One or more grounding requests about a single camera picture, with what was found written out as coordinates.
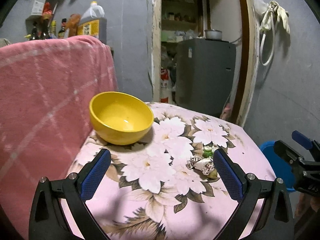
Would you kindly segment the blue plastic bucket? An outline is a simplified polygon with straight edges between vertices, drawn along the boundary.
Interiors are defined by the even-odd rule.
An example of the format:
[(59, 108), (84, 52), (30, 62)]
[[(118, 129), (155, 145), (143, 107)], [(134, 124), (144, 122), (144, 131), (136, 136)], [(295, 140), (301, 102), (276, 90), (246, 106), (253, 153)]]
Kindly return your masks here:
[(274, 152), (274, 143), (275, 141), (267, 141), (260, 145), (259, 148), (270, 163), (276, 177), (283, 179), (288, 193), (293, 193), (296, 191), (293, 188), (296, 179), (292, 173), (292, 168)]

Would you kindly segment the crumpled patterned wrapper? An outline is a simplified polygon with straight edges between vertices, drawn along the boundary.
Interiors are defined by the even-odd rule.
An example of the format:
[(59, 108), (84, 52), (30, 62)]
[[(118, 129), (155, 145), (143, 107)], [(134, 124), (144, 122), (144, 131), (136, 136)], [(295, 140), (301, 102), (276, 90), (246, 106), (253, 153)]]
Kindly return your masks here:
[(217, 170), (212, 157), (204, 158), (198, 155), (192, 156), (187, 161), (186, 167), (189, 170), (196, 169), (210, 179), (217, 178)]

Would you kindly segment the crumpled white green wrapper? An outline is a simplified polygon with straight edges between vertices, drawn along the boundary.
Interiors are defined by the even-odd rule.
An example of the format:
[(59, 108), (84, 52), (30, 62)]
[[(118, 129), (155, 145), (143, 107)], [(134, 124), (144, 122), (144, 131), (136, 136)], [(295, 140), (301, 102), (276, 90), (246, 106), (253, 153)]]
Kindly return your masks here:
[(203, 147), (203, 157), (204, 158), (211, 158), (214, 154), (215, 149), (210, 146)]

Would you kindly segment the pink floral cloth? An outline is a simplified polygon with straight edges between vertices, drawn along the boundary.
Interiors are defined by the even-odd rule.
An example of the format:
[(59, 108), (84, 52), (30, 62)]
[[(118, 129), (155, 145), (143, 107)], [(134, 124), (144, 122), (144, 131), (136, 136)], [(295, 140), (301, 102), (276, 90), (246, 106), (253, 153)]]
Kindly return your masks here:
[(87, 207), (111, 239), (213, 239), (237, 206), (217, 174), (189, 170), (203, 147), (222, 147), (241, 168), (274, 180), (271, 165), (239, 126), (165, 103), (139, 142), (116, 146), (92, 132), (69, 168), (79, 172), (103, 148), (111, 165)]

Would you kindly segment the yellow bowl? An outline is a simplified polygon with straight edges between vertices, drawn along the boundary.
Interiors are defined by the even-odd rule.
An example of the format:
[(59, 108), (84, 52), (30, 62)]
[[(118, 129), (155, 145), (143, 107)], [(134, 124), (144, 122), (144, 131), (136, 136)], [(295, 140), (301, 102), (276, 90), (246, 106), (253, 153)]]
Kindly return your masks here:
[(114, 145), (130, 145), (151, 129), (153, 112), (139, 98), (121, 92), (102, 92), (89, 102), (90, 121), (97, 135)]

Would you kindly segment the red checked towel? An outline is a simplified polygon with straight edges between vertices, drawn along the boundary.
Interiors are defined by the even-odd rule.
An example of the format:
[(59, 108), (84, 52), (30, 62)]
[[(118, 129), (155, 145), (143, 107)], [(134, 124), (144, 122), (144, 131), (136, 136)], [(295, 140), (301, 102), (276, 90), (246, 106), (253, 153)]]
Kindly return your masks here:
[(39, 179), (65, 177), (92, 130), (91, 98), (116, 89), (111, 49), (91, 36), (1, 48), (1, 207), (23, 238)]

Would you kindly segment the red white bag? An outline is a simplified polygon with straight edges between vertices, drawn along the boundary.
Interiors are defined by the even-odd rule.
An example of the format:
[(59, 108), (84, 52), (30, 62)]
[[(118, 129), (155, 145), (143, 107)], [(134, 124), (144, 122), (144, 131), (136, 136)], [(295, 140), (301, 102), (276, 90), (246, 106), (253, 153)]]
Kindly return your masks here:
[(160, 101), (162, 103), (173, 104), (174, 92), (175, 88), (170, 77), (170, 71), (168, 69), (161, 68)]

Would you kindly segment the grey refrigerator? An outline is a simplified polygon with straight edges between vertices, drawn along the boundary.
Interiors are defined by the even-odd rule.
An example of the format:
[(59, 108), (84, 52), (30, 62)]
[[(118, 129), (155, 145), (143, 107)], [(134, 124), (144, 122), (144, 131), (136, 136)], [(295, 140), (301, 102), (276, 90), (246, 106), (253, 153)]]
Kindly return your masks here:
[(178, 106), (219, 117), (232, 90), (236, 47), (226, 41), (192, 39), (177, 44)]

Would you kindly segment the metal pot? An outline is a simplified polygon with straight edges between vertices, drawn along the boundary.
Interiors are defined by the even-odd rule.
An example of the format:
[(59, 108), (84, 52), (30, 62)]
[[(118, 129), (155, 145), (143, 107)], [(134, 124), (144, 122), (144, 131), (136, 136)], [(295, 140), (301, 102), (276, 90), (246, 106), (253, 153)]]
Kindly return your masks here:
[(204, 31), (206, 39), (209, 40), (222, 40), (222, 31), (214, 30), (214, 29), (207, 29)]

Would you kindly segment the dark sauce bottle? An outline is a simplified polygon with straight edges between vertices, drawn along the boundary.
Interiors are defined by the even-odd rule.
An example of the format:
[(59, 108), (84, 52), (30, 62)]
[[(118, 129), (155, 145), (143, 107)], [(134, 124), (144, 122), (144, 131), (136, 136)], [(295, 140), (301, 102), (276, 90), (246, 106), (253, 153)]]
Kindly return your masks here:
[(67, 19), (63, 18), (61, 21), (61, 29), (58, 32), (58, 38), (64, 38), (65, 30), (66, 30)]

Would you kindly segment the large oil jug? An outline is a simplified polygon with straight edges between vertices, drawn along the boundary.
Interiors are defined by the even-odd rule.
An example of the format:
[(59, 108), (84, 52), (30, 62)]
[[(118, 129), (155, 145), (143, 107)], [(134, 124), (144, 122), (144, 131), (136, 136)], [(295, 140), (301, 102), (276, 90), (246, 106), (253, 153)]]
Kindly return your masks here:
[(89, 35), (99, 39), (103, 44), (107, 40), (107, 19), (102, 6), (92, 1), (90, 7), (81, 16), (77, 35)]

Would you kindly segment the white rubber gloves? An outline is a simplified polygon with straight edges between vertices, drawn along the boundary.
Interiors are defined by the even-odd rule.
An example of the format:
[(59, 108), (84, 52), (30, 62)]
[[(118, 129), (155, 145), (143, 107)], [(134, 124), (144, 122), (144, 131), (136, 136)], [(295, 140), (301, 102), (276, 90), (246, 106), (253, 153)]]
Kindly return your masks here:
[(272, 23), (282, 23), (284, 30), (290, 34), (289, 13), (277, 1), (270, 1), (260, 24), (260, 32), (272, 29)]

